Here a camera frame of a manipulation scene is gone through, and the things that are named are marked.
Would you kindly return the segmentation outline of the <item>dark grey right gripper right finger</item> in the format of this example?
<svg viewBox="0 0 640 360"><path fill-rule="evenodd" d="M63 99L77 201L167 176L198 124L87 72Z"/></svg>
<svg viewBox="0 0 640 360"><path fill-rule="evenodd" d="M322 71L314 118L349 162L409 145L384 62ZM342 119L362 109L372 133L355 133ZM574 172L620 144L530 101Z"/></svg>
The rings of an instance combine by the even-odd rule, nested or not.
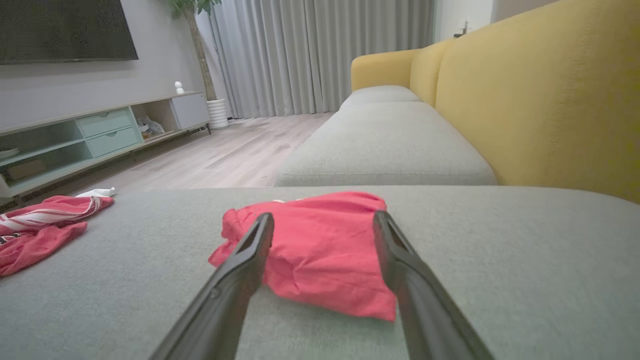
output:
<svg viewBox="0 0 640 360"><path fill-rule="evenodd" d="M384 284L397 299L409 359L493 359L470 321L393 217L378 210L372 228Z"/></svg>

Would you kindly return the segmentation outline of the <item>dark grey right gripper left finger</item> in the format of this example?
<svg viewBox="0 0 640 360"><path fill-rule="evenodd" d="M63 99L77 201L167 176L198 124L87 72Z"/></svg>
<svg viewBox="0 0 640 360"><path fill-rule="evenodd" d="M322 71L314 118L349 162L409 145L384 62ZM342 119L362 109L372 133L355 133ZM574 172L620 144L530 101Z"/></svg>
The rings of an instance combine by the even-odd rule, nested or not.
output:
<svg viewBox="0 0 640 360"><path fill-rule="evenodd" d="M154 351L153 360L233 360L250 299L263 284L275 221L258 215Z"/></svg>

